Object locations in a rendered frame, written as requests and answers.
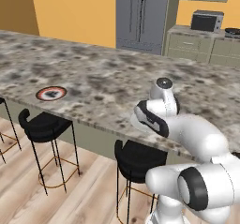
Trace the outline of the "black bar stool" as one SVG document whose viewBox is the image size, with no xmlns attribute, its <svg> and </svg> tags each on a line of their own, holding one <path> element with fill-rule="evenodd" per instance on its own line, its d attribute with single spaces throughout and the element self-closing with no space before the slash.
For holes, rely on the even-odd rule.
<svg viewBox="0 0 240 224">
<path fill-rule="evenodd" d="M 168 153 L 131 140 L 127 140 L 126 143 L 117 140 L 114 144 L 114 155 L 117 162 L 116 217 L 121 224 L 124 224 L 119 217 L 119 203 L 123 195 L 127 197 L 127 210 L 130 211 L 131 191 L 141 192 L 131 184 L 144 184 L 147 171 L 157 166 L 164 166 Z M 127 181 L 122 194 L 119 194 L 119 174 L 122 174 Z"/>
<path fill-rule="evenodd" d="M 77 151 L 77 143 L 75 138 L 75 130 L 73 122 L 67 120 L 63 117 L 59 117 L 47 112 L 42 112 L 30 121 L 27 118 L 30 116 L 30 111 L 28 109 L 23 109 L 19 116 L 19 124 L 23 128 L 24 133 L 26 134 L 28 140 L 31 142 L 31 146 L 34 152 L 35 160 L 38 168 L 38 181 L 43 186 L 45 193 L 48 193 L 49 188 L 58 188 L 63 187 L 67 189 L 67 182 L 72 177 L 75 172 L 80 172 L 79 157 Z M 75 162 L 68 161 L 60 157 L 60 152 L 57 144 L 57 139 L 68 129 L 71 128 L 73 144 L 74 144 L 74 153 L 75 153 Z M 38 153 L 36 149 L 36 143 L 45 143 L 49 142 L 52 145 L 53 157 L 43 166 L 40 166 L 38 159 Z M 55 162 L 55 165 L 60 168 L 62 183 L 56 186 L 47 186 L 44 180 L 43 170 L 52 162 Z M 66 162 L 75 167 L 73 173 L 65 178 L 63 165 L 62 163 Z"/>
<path fill-rule="evenodd" d="M 10 115 L 7 102 L 2 97 L 0 97 L 0 105 L 5 106 L 7 114 L 7 121 L 5 122 L 7 126 L 0 127 L 0 157 L 3 159 L 3 162 L 6 163 L 5 153 L 15 146 L 18 146 L 19 149 L 22 149 L 22 147 Z"/>
</svg>

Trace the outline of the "black pan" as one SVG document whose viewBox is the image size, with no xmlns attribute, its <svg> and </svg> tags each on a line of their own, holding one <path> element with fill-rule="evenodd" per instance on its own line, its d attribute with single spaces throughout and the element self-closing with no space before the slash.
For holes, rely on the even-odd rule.
<svg viewBox="0 0 240 224">
<path fill-rule="evenodd" d="M 239 28 L 226 28 L 225 37 L 231 38 L 240 38 L 240 29 Z"/>
</svg>

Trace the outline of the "grey-green island counter base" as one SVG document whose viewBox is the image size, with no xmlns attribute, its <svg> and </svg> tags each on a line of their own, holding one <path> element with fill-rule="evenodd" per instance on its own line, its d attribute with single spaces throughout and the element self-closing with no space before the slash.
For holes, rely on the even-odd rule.
<svg viewBox="0 0 240 224">
<path fill-rule="evenodd" d="M 24 108 L 27 108 L 30 111 L 30 118 L 32 118 L 32 116 L 35 117 L 41 112 L 43 112 L 40 109 L 26 107 L 25 105 L 22 105 L 20 103 L 16 103 L 7 99 L 6 99 L 6 103 L 7 103 L 7 107 L 10 112 L 12 121 L 15 124 L 19 124 L 18 115 L 20 111 L 23 110 Z M 8 119 L 8 114 L 5 111 L 5 107 L 2 107 L 2 104 L 0 105 L 0 110 L 1 110 L 0 117 L 4 119 Z M 98 155 L 102 155 L 104 157 L 110 158 L 112 160 L 115 159 L 114 143 L 116 140 L 121 140 L 123 141 L 124 144 L 126 143 L 127 140 L 133 140 L 128 136 L 119 136 L 119 135 L 112 134 L 110 132 L 106 132 L 104 130 L 99 130 L 94 127 L 89 127 L 83 124 L 79 124 L 76 120 L 74 120 L 73 124 L 74 124 L 76 143 L 78 147 L 81 147 L 82 149 L 88 150 L 90 152 L 94 152 Z M 66 132 L 64 132 L 64 134 L 60 136 L 60 140 L 73 144 L 71 130 L 67 130 Z M 170 147 L 167 148 L 161 145 L 161 144 L 165 144 L 165 145 L 170 144 L 165 141 L 164 140 L 161 141 L 160 139 L 158 139 L 156 143 L 150 143 L 150 146 L 169 153 L 167 157 L 166 165 L 195 163 L 192 157 L 180 156 L 179 152 L 175 152 L 173 151 L 172 148 Z M 149 145 L 147 142 L 144 143 L 143 140 L 136 140 L 135 142 Z"/>
</svg>

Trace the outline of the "red rimmed round plate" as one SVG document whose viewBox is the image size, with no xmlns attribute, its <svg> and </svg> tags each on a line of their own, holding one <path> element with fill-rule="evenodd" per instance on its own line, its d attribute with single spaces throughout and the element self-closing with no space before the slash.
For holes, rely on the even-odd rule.
<svg viewBox="0 0 240 224">
<path fill-rule="evenodd" d="M 48 86 L 40 89 L 36 93 L 36 98 L 42 101 L 55 101 L 64 97 L 67 89 L 61 86 Z"/>
</svg>

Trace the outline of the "grey fridge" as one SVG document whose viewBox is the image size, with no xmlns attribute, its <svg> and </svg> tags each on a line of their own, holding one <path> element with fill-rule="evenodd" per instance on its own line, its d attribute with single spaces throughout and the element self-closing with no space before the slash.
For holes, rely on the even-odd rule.
<svg viewBox="0 0 240 224">
<path fill-rule="evenodd" d="M 116 48 L 161 54 L 168 0 L 116 0 Z"/>
</svg>

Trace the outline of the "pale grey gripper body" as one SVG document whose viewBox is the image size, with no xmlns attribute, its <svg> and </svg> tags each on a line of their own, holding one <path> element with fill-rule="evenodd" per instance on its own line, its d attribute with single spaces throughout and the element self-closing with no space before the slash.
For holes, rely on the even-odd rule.
<svg viewBox="0 0 240 224">
<path fill-rule="evenodd" d="M 130 117 L 130 123 L 141 132 L 155 132 L 153 127 L 149 125 L 149 122 L 145 116 L 137 116 L 135 113 L 133 113 Z"/>
</svg>

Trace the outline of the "grey-green base cupboards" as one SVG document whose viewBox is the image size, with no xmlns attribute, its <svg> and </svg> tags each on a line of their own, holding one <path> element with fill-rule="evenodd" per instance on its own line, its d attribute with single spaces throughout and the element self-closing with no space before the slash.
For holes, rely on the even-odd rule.
<svg viewBox="0 0 240 224">
<path fill-rule="evenodd" d="M 219 33 L 191 30 L 175 25 L 166 37 L 164 54 L 205 64 L 240 67 L 240 38 Z"/>
</svg>

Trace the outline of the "black microwave oven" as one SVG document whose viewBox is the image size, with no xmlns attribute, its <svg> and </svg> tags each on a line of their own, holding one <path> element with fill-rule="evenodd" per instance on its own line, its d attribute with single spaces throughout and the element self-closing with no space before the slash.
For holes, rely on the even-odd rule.
<svg viewBox="0 0 240 224">
<path fill-rule="evenodd" d="M 218 33 L 224 13 L 222 11 L 196 10 L 192 14 L 192 30 Z"/>
</svg>

